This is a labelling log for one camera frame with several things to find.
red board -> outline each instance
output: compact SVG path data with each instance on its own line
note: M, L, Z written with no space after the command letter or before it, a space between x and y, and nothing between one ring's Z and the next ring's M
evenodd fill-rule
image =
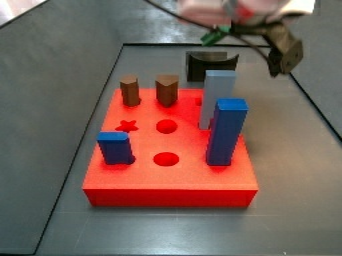
M242 136L232 165L209 166L210 131L198 129L202 90L181 89L170 108L158 103L156 93L141 89L142 103L134 108L122 104L121 91L114 94L102 131L129 127L137 160L106 165L97 145L83 184L91 204L248 207L258 183Z

red star hole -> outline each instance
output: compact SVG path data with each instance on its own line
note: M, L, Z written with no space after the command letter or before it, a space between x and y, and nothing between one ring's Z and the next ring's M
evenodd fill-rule
M122 125L119 127L117 127L115 130L117 131L123 131L123 132L127 132L127 133L130 133L131 131L137 131L139 128L135 126L135 123L137 123L135 120L130 121L130 122L123 120L121 122Z

table surface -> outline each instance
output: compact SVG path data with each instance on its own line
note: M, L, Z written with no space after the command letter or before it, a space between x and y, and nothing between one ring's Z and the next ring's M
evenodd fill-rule
M158 74L186 81L188 51L240 54L234 96L250 112L244 135L260 182L248 209L93 208L82 191L97 135L125 74L144 88ZM341 254L342 148L301 89L272 79L249 48L126 46L74 161L38 254Z

tall blue block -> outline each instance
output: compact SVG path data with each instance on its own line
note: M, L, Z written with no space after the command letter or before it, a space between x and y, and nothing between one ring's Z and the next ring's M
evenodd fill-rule
M217 100L232 98L233 87L237 80L234 70L208 70L204 88L204 100L201 108L200 129L210 128L210 120L214 117Z
M206 153L209 165L230 165L248 111L245 99L218 99Z
M127 132L101 132L98 143L106 164L133 164L131 142Z

brown peg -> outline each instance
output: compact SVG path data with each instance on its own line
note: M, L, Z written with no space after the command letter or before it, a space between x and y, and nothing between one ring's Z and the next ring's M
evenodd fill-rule
M157 99L166 108L172 107L178 100L178 83L178 75L157 76Z
M121 80L123 104L127 107L135 107L141 104L139 84L135 75L126 75Z

